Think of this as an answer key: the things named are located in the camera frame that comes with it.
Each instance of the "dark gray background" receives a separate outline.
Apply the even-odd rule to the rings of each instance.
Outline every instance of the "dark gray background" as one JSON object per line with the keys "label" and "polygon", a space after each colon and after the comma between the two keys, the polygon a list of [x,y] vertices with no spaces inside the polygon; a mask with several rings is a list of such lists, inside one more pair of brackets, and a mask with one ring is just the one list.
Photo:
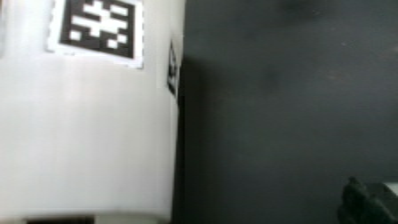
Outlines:
{"label": "dark gray background", "polygon": [[177,223],[336,224],[398,182],[398,1],[189,0],[184,75]]}

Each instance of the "white cylinder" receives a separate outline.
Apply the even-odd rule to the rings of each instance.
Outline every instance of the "white cylinder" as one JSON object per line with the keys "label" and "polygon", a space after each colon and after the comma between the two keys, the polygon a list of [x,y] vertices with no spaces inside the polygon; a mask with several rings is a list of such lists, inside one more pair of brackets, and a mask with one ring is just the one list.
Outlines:
{"label": "white cylinder", "polygon": [[0,223],[168,221],[185,0],[0,1]]}

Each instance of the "black object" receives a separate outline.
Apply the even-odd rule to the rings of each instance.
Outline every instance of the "black object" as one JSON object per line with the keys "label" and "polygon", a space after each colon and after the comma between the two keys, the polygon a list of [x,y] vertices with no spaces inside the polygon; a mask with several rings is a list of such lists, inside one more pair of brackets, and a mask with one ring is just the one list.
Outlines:
{"label": "black object", "polygon": [[[104,10],[111,12],[111,6],[116,5],[129,10],[129,16],[111,12],[111,18],[127,22],[127,29],[120,29],[118,34],[102,31],[100,37],[91,36],[91,28],[73,24],[73,17],[79,16],[95,22],[102,22],[100,16],[84,11],[84,5],[93,5],[95,0],[68,0],[65,9],[61,43],[88,50],[114,54],[127,58],[134,58],[134,39],[136,39],[136,6],[118,0],[98,0],[104,3]],[[73,40],[70,37],[72,31],[81,32],[82,39]],[[118,40],[118,35],[127,36],[127,43],[118,42],[118,47],[109,47],[109,41]]]}
{"label": "black object", "polygon": [[398,224],[398,197],[384,184],[351,178],[338,218],[342,224]]}
{"label": "black object", "polygon": [[180,66],[178,66],[175,47],[171,44],[168,86],[175,96],[177,96],[177,90],[178,90],[178,72],[180,72]]}
{"label": "black object", "polygon": [[27,224],[95,224],[95,217],[68,217],[27,220]]}

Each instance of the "black and white square pattern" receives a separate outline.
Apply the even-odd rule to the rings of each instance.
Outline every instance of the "black and white square pattern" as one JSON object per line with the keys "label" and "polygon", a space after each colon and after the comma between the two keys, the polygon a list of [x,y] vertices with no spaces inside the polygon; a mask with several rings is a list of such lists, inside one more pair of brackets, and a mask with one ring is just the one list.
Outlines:
{"label": "black and white square pattern", "polygon": [[178,66],[175,47],[171,45],[168,86],[175,96],[178,94],[178,79],[180,79],[178,76],[180,76],[180,66]]}
{"label": "black and white square pattern", "polygon": [[56,0],[50,50],[143,61],[141,0]]}

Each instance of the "white cylindrical object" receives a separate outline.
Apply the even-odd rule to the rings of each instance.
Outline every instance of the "white cylindrical object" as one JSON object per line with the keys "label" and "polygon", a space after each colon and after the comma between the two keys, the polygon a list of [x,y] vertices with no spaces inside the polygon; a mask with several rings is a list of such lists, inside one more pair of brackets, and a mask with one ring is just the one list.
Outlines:
{"label": "white cylindrical object", "polygon": [[[0,223],[120,213],[169,220],[178,104],[168,74],[171,45],[182,64],[185,1],[132,0],[143,4],[141,66],[129,65],[137,58],[50,46],[59,2],[95,7],[93,0],[0,1]],[[114,30],[100,28],[107,37]]]}

